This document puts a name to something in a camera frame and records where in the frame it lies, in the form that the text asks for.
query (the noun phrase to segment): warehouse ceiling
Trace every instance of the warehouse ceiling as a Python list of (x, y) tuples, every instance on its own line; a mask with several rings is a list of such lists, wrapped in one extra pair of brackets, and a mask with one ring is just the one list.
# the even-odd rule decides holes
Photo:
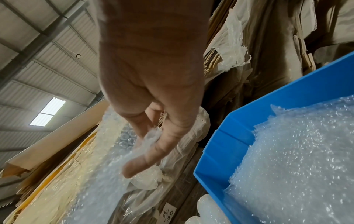
[(89, 11), (77, 0), (0, 0), (0, 167), (102, 96)]

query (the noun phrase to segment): hand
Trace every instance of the hand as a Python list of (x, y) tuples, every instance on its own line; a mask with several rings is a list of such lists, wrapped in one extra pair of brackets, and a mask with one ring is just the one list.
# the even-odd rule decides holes
[(204, 90), (211, 0), (98, 0), (100, 84), (139, 137), (167, 118), (149, 151), (129, 161), (130, 178), (160, 161), (192, 128)]

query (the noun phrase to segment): handwritten label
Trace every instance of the handwritten label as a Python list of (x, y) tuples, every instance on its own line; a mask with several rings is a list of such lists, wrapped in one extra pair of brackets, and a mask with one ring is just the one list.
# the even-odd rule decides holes
[(156, 224), (169, 224), (175, 213), (176, 208), (166, 203)]

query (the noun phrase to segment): blue plastic tray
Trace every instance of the blue plastic tray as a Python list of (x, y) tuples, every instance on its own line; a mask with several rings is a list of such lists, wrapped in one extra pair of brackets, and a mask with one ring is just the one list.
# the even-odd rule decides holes
[[(274, 115), (270, 105), (285, 109), (354, 94), (354, 52), (230, 113), (204, 148), (194, 176), (233, 224), (260, 223), (223, 190), (254, 142), (254, 126)], [(227, 209), (230, 203), (234, 209)]]

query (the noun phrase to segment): corrugated cardboard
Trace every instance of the corrugated cardboard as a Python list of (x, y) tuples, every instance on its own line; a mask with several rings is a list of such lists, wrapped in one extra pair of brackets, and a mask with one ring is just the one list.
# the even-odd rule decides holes
[(39, 166), (100, 122), (108, 106), (108, 101), (102, 100), (8, 160), (3, 170), (3, 176), (18, 175)]

